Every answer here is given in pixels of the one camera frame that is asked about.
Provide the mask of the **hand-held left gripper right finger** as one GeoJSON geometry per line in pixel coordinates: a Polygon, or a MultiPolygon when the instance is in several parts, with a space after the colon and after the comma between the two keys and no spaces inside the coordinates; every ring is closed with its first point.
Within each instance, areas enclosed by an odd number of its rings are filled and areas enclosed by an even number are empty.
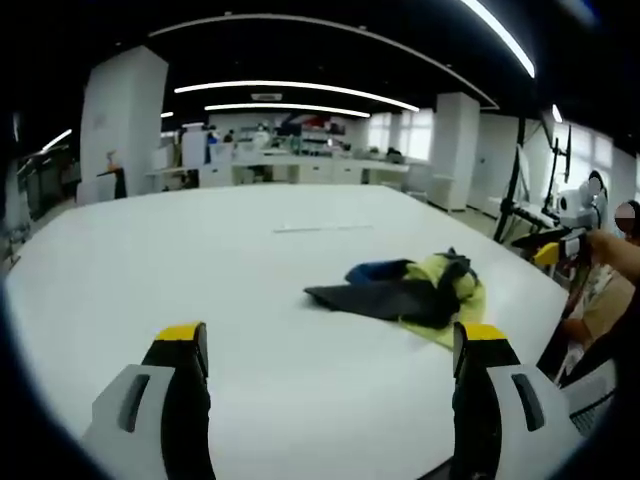
{"type": "Polygon", "coordinates": [[[453,479],[550,479],[582,442],[566,396],[492,325],[454,324],[453,479]]]}

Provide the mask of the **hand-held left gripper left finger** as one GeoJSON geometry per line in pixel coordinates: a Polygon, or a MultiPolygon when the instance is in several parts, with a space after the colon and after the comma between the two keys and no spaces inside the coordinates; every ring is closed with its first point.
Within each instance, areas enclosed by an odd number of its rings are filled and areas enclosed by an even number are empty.
{"type": "Polygon", "coordinates": [[[97,396],[82,445],[113,479],[213,479],[207,330],[168,327],[97,396]]]}

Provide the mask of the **person's right hand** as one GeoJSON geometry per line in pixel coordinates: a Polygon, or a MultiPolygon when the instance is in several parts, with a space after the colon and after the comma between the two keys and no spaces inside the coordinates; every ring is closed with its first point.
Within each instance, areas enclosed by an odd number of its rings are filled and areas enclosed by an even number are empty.
{"type": "Polygon", "coordinates": [[[619,238],[603,230],[592,230],[586,239],[592,260],[597,264],[608,264],[611,249],[616,246],[619,238]]]}

